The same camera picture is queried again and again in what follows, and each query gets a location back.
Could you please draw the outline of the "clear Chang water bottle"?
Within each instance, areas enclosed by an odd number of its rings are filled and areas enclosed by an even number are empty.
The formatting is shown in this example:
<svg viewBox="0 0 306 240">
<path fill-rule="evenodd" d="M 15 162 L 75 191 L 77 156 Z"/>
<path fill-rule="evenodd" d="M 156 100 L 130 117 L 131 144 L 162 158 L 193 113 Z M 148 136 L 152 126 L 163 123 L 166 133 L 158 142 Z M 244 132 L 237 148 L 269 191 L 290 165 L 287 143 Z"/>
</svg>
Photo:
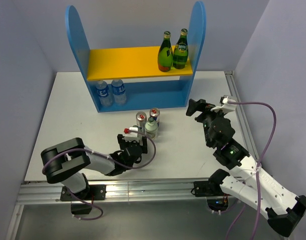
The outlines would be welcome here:
<svg viewBox="0 0 306 240">
<path fill-rule="evenodd" d="M 158 124 L 156 120 L 149 117 L 145 123 L 145 134 L 151 139 L 155 139 L 158 133 Z"/>
</svg>

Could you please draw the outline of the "Red Bull can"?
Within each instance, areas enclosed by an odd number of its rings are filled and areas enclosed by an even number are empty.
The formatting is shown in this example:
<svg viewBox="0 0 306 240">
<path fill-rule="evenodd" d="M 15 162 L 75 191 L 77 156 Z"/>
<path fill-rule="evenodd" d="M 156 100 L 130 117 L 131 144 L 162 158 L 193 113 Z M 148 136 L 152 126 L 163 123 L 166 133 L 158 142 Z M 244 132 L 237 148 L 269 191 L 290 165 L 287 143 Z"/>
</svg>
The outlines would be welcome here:
<svg viewBox="0 0 306 240">
<path fill-rule="evenodd" d="M 150 117 L 154 118 L 154 120 L 159 125 L 159 123 L 160 123 L 160 110 L 158 108 L 154 107 L 154 108 L 150 109 L 149 115 L 150 115 Z"/>
<path fill-rule="evenodd" d="M 145 127 L 145 123 L 147 121 L 147 115 L 143 111 L 139 111 L 136 113 L 136 125 L 143 129 Z"/>
</svg>

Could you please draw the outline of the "green Perrier bottle yellow label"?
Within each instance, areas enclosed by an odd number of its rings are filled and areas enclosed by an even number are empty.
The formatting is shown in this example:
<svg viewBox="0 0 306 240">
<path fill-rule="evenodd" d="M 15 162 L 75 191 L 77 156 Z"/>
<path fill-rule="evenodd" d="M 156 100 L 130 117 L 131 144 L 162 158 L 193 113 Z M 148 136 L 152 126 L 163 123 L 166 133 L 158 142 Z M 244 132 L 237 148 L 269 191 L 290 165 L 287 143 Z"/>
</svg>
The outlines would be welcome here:
<svg viewBox="0 0 306 240">
<path fill-rule="evenodd" d="M 188 30 L 183 28 L 173 52 L 173 67 L 179 70 L 185 68 L 188 59 L 187 34 Z"/>
</svg>

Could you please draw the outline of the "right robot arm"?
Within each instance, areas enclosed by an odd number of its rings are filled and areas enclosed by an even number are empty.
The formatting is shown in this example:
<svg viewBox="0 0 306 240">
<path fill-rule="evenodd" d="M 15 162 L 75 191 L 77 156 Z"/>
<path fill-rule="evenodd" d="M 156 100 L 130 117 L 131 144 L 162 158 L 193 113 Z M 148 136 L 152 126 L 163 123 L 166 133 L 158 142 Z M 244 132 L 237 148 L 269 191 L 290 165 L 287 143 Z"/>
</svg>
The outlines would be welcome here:
<svg viewBox="0 0 306 240">
<path fill-rule="evenodd" d="M 224 95 L 215 106 L 200 99 L 189 100 L 187 116 L 203 124 L 206 146 L 215 149 L 214 157 L 226 170 L 218 169 L 209 178 L 209 189 L 231 195 L 267 220 L 279 235 L 289 237 L 306 212 L 306 196 L 287 190 L 257 164 L 254 157 L 233 136 L 235 130 L 225 115 L 236 109 L 233 97 Z"/>
</svg>

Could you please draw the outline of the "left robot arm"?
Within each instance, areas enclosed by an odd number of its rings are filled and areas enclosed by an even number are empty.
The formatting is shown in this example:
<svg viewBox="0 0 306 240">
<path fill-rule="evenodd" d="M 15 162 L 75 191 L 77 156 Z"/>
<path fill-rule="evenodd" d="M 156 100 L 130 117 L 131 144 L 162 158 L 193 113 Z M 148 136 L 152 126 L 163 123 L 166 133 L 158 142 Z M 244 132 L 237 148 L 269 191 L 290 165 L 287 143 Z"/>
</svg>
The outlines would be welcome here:
<svg viewBox="0 0 306 240">
<path fill-rule="evenodd" d="M 50 184 L 62 183 L 77 198 L 89 196 L 90 187 L 82 169 L 113 177 L 130 170 L 147 154 L 147 137 L 138 133 L 119 134 L 120 149 L 108 155 L 96 155 L 80 137 L 49 147 L 41 152 L 42 173 Z"/>
</svg>

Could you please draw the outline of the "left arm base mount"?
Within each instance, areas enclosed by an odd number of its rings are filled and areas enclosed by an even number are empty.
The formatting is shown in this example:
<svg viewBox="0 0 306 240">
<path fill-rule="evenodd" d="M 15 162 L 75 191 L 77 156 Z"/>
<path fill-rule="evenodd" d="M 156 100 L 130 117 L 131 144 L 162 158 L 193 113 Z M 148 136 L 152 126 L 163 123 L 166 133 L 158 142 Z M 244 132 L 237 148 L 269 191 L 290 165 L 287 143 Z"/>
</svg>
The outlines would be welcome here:
<svg viewBox="0 0 306 240">
<path fill-rule="evenodd" d="M 106 185 L 95 184 L 87 186 L 84 190 L 79 193 L 74 193 L 73 196 L 67 187 L 62 187 L 60 196 L 61 202 L 71 202 L 71 213 L 74 217 L 79 217 L 82 220 L 90 221 L 96 220 L 103 215 L 103 210 L 94 205 L 94 201 L 103 201 L 106 196 Z M 98 217 L 86 218 L 92 209 L 98 209 L 100 215 Z"/>
</svg>

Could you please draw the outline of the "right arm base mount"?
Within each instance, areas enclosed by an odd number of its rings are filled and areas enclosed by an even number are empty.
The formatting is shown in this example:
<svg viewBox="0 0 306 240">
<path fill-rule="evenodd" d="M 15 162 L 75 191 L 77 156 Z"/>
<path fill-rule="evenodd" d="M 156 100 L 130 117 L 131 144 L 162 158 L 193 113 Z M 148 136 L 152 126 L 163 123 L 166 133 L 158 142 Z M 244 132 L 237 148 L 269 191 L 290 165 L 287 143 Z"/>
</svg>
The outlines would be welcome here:
<svg viewBox="0 0 306 240">
<path fill-rule="evenodd" d="M 196 198 L 205 197 L 210 210 L 217 213 L 228 211 L 238 203 L 238 200 L 229 202 L 229 195 L 209 180 L 194 181 L 190 193 Z"/>
</svg>

